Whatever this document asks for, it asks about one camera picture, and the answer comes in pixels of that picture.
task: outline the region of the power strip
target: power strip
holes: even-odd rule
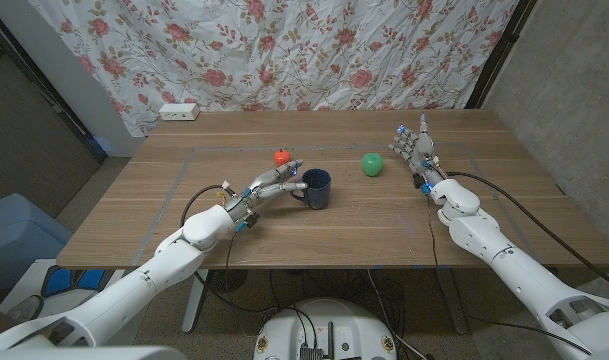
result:
[[[195,120],[199,113],[197,104],[164,104],[160,109],[162,120]]]

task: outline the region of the table leg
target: table leg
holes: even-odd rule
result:
[[[206,280],[208,270],[200,269],[197,273]],[[184,313],[184,320],[182,321],[182,332],[185,334],[191,333],[195,329],[197,324],[197,315],[199,313],[202,304],[202,293],[204,292],[204,286],[195,277],[193,277],[193,285],[191,286],[191,294],[188,296],[188,302],[186,303],[186,312]]]
[[[451,323],[453,324],[453,330],[460,335],[468,333],[468,326],[466,324],[466,318],[464,317],[464,309],[462,308],[462,302],[460,295],[455,285],[455,279],[451,269],[440,269],[437,270],[437,279],[440,283],[440,288],[444,294],[444,300],[448,307],[448,312],[451,315]]]

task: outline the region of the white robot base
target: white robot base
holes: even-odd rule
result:
[[[292,307],[301,312],[301,321]],[[316,349],[313,332],[317,337]],[[316,298],[300,301],[273,316],[257,336],[253,357],[255,360],[322,358],[393,360],[397,358],[397,351],[391,332],[370,312],[348,301]]]

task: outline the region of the red apple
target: red apple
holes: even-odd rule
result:
[[[277,166],[282,166],[291,161],[291,154],[286,150],[280,149],[280,151],[277,151],[275,155],[273,155],[273,160],[275,160]]]

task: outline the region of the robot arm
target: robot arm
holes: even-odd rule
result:
[[[258,218],[254,211],[257,205],[280,192],[306,188],[304,183],[285,182],[302,163],[291,161],[260,175],[242,196],[226,187],[233,197],[225,207],[216,205],[191,216],[183,227],[162,241],[151,260],[75,309],[25,322],[1,333],[0,350],[52,346],[54,342],[60,347],[80,342],[91,347],[105,344],[157,294],[193,275],[217,235],[235,226],[236,231],[251,227]]]
[[[430,148],[419,148],[419,137],[403,126],[400,129],[398,133],[408,134],[406,140],[394,139],[398,144],[404,140],[404,150],[396,145],[389,147],[409,162],[414,179],[419,174],[422,191],[437,205],[443,205],[438,217],[449,227],[453,241],[491,267],[542,329],[586,350],[550,338],[560,356],[576,360],[609,352],[609,299],[571,288],[515,246],[502,234],[497,221],[480,208],[480,200],[474,193],[456,180],[446,178],[432,152],[432,141]],[[428,136],[424,116],[421,129]]]

